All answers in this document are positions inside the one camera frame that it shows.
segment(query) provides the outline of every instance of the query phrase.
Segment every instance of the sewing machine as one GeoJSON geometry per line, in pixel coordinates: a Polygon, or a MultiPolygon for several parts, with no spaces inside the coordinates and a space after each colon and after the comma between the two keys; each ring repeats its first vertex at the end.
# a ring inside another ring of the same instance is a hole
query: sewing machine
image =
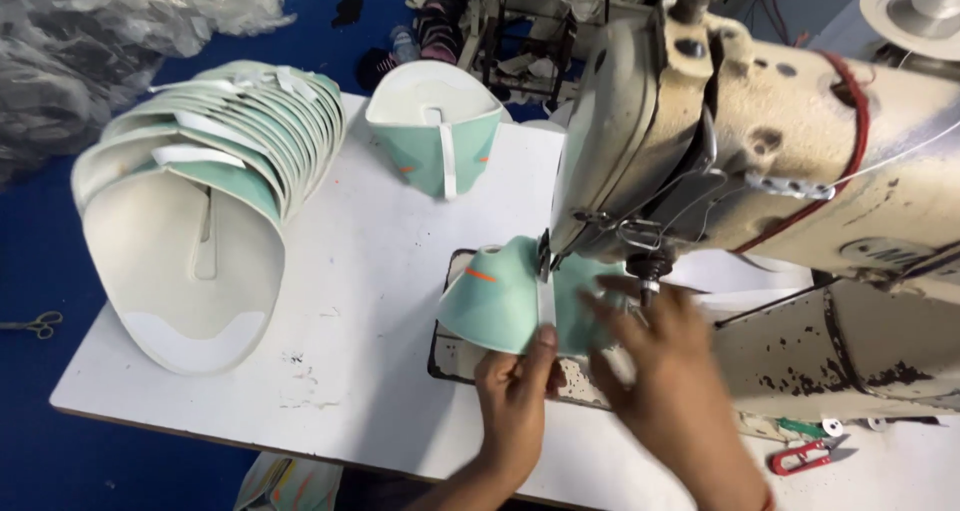
{"type": "MultiPolygon", "coordinates": [[[[665,0],[594,44],[540,273],[624,261],[649,303],[694,250],[800,264],[813,287],[717,322],[738,411],[960,412],[960,84],[756,42],[712,1],[665,0]]],[[[892,0],[879,30],[942,51],[958,13],[892,0]]]]}

